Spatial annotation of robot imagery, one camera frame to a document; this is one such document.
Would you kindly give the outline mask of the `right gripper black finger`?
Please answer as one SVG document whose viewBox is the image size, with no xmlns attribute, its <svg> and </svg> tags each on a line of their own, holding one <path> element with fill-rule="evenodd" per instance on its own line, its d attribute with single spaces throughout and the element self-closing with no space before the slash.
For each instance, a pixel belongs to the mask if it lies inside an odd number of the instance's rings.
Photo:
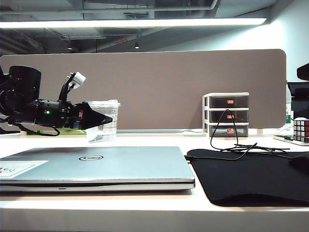
<svg viewBox="0 0 309 232">
<path fill-rule="evenodd" d="M 289 165 L 295 169 L 308 169 L 309 168 L 309 155 L 299 155 L 289 160 Z"/>
</svg>

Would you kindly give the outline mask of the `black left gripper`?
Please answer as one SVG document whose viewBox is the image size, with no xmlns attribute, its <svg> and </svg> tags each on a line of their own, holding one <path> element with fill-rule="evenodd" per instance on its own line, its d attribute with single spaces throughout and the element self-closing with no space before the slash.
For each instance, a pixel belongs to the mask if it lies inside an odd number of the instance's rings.
<svg viewBox="0 0 309 232">
<path fill-rule="evenodd" d="M 69 128 L 86 130 L 113 121 L 111 117 L 94 111 L 87 102 L 75 105 L 70 101 L 58 101 L 58 103 L 58 129 Z"/>
</svg>

